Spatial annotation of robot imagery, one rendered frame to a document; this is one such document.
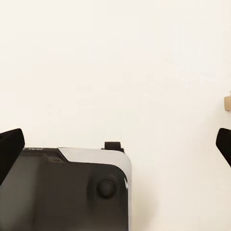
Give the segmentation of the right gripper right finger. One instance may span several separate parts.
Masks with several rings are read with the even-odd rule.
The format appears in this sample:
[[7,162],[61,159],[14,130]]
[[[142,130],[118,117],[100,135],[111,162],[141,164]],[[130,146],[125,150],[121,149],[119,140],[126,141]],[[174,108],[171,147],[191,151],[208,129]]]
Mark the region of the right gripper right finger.
[[226,128],[219,129],[216,146],[229,166],[231,166],[231,130]]

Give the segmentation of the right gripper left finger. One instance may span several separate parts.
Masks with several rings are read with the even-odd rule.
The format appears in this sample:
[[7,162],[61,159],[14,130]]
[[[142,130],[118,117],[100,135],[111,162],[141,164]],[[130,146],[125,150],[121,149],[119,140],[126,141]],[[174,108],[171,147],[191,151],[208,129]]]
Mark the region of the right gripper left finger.
[[0,133],[0,186],[25,147],[21,128]]

